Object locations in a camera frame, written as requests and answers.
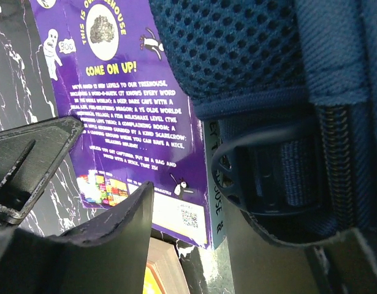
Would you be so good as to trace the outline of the purple paperback book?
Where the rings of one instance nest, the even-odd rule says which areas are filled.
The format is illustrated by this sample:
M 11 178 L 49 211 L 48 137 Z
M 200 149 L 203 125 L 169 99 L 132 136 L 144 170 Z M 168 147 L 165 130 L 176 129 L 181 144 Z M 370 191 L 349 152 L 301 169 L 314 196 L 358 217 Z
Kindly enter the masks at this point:
M 84 130 L 70 152 L 82 205 L 109 209 L 154 184 L 153 227 L 205 249 L 225 237 L 200 122 L 164 54 L 148 1 L 32 1 L 60 116 Z

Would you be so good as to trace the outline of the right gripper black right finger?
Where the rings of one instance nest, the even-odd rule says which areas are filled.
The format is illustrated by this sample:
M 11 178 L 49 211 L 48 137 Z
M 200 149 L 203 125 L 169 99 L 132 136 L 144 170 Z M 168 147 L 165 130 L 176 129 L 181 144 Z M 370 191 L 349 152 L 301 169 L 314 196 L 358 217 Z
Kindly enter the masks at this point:
M 352 229 L 327 242 L 266 242 L 240 211 L 226 212 L 236 293 L 377 293 L 377 234 Z

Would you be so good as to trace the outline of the orange Treehouse book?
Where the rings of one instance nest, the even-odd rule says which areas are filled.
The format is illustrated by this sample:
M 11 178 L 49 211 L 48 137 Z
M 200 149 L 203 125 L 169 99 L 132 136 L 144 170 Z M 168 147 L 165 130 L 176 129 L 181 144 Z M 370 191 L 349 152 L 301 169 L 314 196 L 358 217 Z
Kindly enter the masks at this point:
M 150 238 L 143 293 L 190 294 L 173 244 Z

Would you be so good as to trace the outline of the navy blue student backpack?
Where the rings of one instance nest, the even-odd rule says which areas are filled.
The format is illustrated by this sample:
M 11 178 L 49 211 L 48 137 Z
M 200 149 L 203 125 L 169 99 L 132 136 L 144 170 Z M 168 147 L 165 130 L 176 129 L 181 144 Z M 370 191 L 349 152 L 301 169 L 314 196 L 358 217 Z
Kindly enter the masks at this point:
M 150 1 L 172 73 L 218 123 L 220 192 L 267 242 L 377 234 L 377 1 Z

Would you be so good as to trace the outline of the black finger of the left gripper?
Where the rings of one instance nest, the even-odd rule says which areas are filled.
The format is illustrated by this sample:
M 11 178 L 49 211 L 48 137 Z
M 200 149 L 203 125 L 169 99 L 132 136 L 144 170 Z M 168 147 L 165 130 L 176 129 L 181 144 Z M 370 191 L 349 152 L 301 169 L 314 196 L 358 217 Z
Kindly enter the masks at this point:
M 83 130 L 68 116 L 0 131 L 0 225 L 22 223 Z

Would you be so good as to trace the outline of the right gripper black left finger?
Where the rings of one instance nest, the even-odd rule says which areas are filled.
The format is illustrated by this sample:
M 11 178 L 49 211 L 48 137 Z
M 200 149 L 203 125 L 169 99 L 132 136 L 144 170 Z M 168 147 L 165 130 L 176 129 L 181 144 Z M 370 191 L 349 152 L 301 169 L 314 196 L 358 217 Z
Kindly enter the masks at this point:
M 0 228 L 0 293 L 141 293 L 154 185 L 62 235 Z

